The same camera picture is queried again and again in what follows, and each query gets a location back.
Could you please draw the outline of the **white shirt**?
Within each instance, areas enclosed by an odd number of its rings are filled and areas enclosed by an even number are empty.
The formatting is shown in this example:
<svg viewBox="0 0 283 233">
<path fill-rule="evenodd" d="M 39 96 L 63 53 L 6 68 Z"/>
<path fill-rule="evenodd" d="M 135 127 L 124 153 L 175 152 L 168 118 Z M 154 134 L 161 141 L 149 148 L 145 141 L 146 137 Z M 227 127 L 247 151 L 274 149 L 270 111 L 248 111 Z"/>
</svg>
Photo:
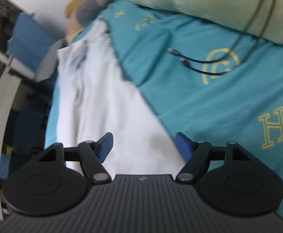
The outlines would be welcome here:
<svg viewBox="0 0 283 233">
<path fill-rule="evenodd" d="M 117 174 L 176 176 L 185 162 L 137 87 L 122 74 L 107 23 L 58 50 L 57 140 L 74 147 L 113 134 L 103 163 Z"/>
</svg>

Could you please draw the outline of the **teal patterned bed sheet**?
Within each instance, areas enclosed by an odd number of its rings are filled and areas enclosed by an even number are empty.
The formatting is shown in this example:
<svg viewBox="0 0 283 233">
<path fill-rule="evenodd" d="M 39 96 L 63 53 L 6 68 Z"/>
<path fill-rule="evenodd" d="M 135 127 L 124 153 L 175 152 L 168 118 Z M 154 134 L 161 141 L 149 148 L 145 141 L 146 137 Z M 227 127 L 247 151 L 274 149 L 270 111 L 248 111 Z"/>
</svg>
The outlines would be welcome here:
<svg viewBox="0 0 283 233">
<path fill-rule="evenodd" d="M 283 46 L 206 20 L 116 0 L 107 23 L 124 78 L 133 83 L 175 145 L 184 133 L 217 146 L 235 141 L 283 180 Z M 57 140 L 58 77 L 45 145 Z M 283 201 L 278 210 L 283 218 Z"/>
</svg>

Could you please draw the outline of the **grey seat cushion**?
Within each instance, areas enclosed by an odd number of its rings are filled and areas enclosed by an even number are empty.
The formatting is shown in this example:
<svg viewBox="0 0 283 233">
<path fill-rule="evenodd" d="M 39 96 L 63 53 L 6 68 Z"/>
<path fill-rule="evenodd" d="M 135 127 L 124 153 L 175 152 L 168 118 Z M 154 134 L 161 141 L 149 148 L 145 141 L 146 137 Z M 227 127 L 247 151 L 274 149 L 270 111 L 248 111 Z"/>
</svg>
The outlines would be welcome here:
<svg viewBox="0 0 283 233">
<path fill-rule="evenodd" d="M 34 81 L 39 83 L 49 79 L 55 72 L 58 64 L 57 51 L 65 47 L 65 40 L 60 39 L 56 41 L 48 50 L 45 57 L 39 64 L 38 71 L 34 75 Z"/>
</svg>

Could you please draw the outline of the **blue covered chair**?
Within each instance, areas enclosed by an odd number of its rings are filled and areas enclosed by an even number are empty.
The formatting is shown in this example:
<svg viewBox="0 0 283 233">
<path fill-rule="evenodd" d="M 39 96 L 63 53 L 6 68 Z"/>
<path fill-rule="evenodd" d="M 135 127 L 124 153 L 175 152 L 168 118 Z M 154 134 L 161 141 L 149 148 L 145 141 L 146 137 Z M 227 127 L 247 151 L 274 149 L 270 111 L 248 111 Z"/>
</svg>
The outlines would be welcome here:
<svg viewBox="0 0 283 233">
<path fill-rule="evenodd" d="M 7 42 L 11 69 L 32 79 L 42 59 L 56 41 L 57 39 L 36 22 L 32 15 L 25 12 L 20 13 L 12 36 Z"/>
</svg>

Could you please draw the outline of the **striped grey beige pillow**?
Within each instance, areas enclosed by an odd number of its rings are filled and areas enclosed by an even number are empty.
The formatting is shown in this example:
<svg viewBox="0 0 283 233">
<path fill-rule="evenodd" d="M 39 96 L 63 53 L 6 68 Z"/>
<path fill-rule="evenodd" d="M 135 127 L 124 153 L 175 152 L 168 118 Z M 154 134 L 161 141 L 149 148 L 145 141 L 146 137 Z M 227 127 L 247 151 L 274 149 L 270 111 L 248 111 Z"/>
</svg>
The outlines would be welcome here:
<svg viewBox="0 0 283 233">
<path fill-rule="evenodd" d="M 68 18 L 65 41 L 69 44 L 114 0 L 84 0 Z"/>
</svg>

